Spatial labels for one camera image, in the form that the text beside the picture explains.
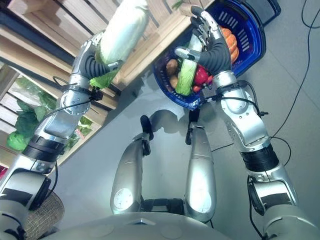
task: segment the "black cable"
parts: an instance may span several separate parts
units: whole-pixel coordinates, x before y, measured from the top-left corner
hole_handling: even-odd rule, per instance
[[[217,151],[217,150],[219,150],[219,149],[224,149],[224,148],[229,147],[229,146],[231,146],[231,145],[233,145],[233,144],[234,144],[234,143],[230,143],[230,144],[228,144],[228,145],[218,147],[218,148],[216,148],[215,150],[212,150],[211,152],[213,153],[213,152],[215,152],[215,151]]]
[[[251,89],[251,92],[253,94],[253,99],[254,99],[254,102],[255,104],[259,107],[259,104],[258,104],[258,98],[257,98],[257,94],[256,94],[256,91],[255,91],[255,88],[254,86],[252,86],[252,84],[246,80],[243,80],[248,86],[249,88]]]
[[[214,229],[214,225],[212,224],[212,220],[210,219],[211,227]]]
[[[51,188],[50,192],[48,193],[48,195],[45,197],[45,199],[47,200],[50,195],[52,194],[52,192],[55,190],[56,186],[57,186],[57,183],[58,183],[58,163],[57,161],[55,161],[55,165],[54,165],[54,168],[55,168],[55,179],[54,179],[54,184],[53,184],[53,187]]]
[[[241,97],[233,97],[233,96],[224,96],[224,97],[221,97],[220,99],[221,99],[221,100],[225,100],[225,99],[239,100],[239,101],[243,101],[243,102],[252,104],[252,105],[254,106],[254,108],[255,108],[256,113],[258,114],[258,116],[261,115],[260,109],[259,109],[259,107],[257,106],[257,104],[255,104],[253,101],[250,101],[250,100],[248,100],[248,99],[241,98]]]
[[[289,157],[288,157],[288,160],[287,160],[287,161],[285,162],[285,164],[284,164],[284,166],[286,166],[286,165],[289,163],[289,161],[290,161],[291,153],[292,153],[291,147],[290,147],[289,143],[288,143],[286,140],[284,140],[283,138],[281,138],[281,137],[272,136],[272,137],[270,137],[270,138],[271,138],[271,139],[279,139],[279,140],[283,141],[284,143],[286,143],[286,145],[288,146],[288,148],[289,148]]]
[[[49,112],[47,115],[45,115],[45,116],[41,119],[41,121],[38,123],[38,125],[36,126],[35,129],[37,129],[37,128],[40,126],[40,124],[41,124],[47,117],[50,117],[51,115],[55,114],[56,112],[59,112],[59,111],[61,111],[61,110],[68,109],[68,108],[73,108],[73,107],[76,107],[76,106],[79,106],[79,105],[82,105],[82,104],[87,104],[87,103],[90,103],[90,102],[91,102],[91,100],[88,100],[88,101],[85,101],[85,102],[80,102],[80,103],[76,103],[76,104],[72,104],[72,105],[69,105],[69,106],[60,107],[60,108],[58,108],[58,109],[56,109],[56,110],[53,110],[53,111]]]
[[[60,87],[62,87],[62,85],[58,82],[58,80],[61,81],[61,82],[64,82],[67,85],[69,85],[69,83],[66,80],[64,80],[63,78],[61,78],[59,76],[53,76],[52,78],[55,81],[55,83],[58,84]]]
[[[249,184],[249,176],[246,179],[246,185]],[[254,230],[256,231],[256,233],[259,235],[259,237],[262,239],[263,236],[261,234],[261,232],[259,231],[259,229],[257,228],[257,226],[255,225],[253,219],[252,219],[252,200],[251,200],[251,196],[250,196],[250,192],[248,189],[248,196],[249,196],[249,218],[250,218],[250,223],[253,226]]]
[[[299,87],[299,89],[298,89],[298,92],[297,92],[296,95],[295,95],[293,104],[292,104],[292,106],[291,106],[291,108],[290,108],[290,110],[289,110],[288,115],[286,116],[284,122],[283,122],[282,125],[279,127],[279,129],[275,132],[275,134],[273,134],[272,137],[274,137],[275,135],[277,135],[278,132],[282,129],[282,127],[283,127],[283,126],[285,125],[285,123],[287,122],[287,120],[288,120],[288,118],[289,118],[289,116],[290,116],[290,114],[291,114],[291,112],[292,112],[292,110],[293,110],[293,108],[294,108],[294,106],[295,106],[295,104],[296,104],[296,101],[297,101],[298,95],[299,95],[299,93],[300,93],[300,90],[301,90],[301,88],[302,88],[302,86],[303,86],[303,84],[304,84],[304,82],[305,82],[305,80],[306,80],[306,77],[307,77],[307,74],[308,74],[308,71],[309,71],[309,67],[310,67],[310,33],[311,33],[311,30],[313,29],[312,27],[313,27],[313,25],[314,25],[314,23],[315,23],[315,21],[316,21],[316,18],[317,18],[317,16],[318,16],[319,13],[320,13],[320,8],[319,8],[318,12],[316,13],[316,15],[315,15],[315,17],[314,17],[314,19],[313,19],[313,21],[312,21],[312,23],[311,23],[311,26],[310,26],[310,27],[307,26],[307,27],[309,28],[308,37],[307,37],[308,62],[307,62],[307,67],[306,67],[306,70],[305,70],[305,73],[304,73],[303,80],[302,80],[302,82],[301,82],[301,84],[300,84],[300,87]]]
[[[306,22],[305,22],[305,19],[304,19],[304,11],[305,11],[306,2],[307,2],[307,0],[304,0],[303,7],[302,7],[302,11],[301,11],[301,20],[302,20],[302,23],[303,23],[303,25],[305,25],[306,27],[308,27],[308,28],[310,28],[310,29],[319,29],[320,26],[313,26],[313,23],[311,24],[311,26],[309,26],[309,25],[306,24]]]

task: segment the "blue plastic basket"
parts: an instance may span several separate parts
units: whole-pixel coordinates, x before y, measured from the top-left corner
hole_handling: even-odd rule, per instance
[[[239,56],[233,63],[232,70],[238,77],[260,60],[266,52],[263,24],[249,5],[234,0],[215,1],[207,11],[220,26],[230,29],[236,37]],[[156,59],[153,64],[153,73],[167,97],[182,107],[194,110],[202,104],[199,93],[192,93],[189,96],[176,93],[166,73],[168,61],[178,58],[174,53],[175,48],[187,44],[191,35],[192,28],[189,27]]]

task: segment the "black glove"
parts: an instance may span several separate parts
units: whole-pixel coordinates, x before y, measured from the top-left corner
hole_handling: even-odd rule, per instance
[[[229,48],[216,21],[201,7],[192,6],[191,12],[196,16],[191,17],[194,27],[192,33],[202,42],[205,51],[198,52],[180,46],[175,49],[175,54],[202,65],[212,75],[231,70]]]

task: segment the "concrete floor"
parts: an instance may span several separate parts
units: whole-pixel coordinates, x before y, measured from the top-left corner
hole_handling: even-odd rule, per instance
[[[302,0],[279,0],[282,13],[266,28],[267,51],[242,80],[256,90],[270,135],[282,124],[292,105],[307,66],[307,34],[300,14]],[[320,7],[308,0],[305,20],[311,23]],[[315,21],[320,25],[320,17]],[[287,171],[300,199],[300,207],[320,227],[320,29],[310,37],[311,64],[305,84],[286,125],[278,136],[292,148]],[[111,215],[109,200],[118,162],[132,137],[140,133],[140,116],[153,115],[156,129],[151,155],[143,159],[145,199],[183,198],[191,147],[185,145],[188,112],[170,101],[159,89],[153,74],[145,73],[123,93],[119,108],[110,112],[107,125],[59,169],[55,192],[65,207],[61,229]],[[211,148],[231,143],[214,105],[204,105],[200,114]],[[282,162],[287,146],[275,139],[273,147]],[[244,163],[234,147],[213,153],[217,209],[215,228],[232,239],[258,239],[249,222],[249,200]],[[253,213],[262,229],[262,218]]]

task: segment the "robot leg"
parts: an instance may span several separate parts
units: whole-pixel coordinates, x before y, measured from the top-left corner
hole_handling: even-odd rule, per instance
[[[149,140],[154,135],[149,118],[140,119],[142,133],[125,149],[115,173],[110,207],[113,214],[139,212],[142,193],[142,158],[151,153]]]

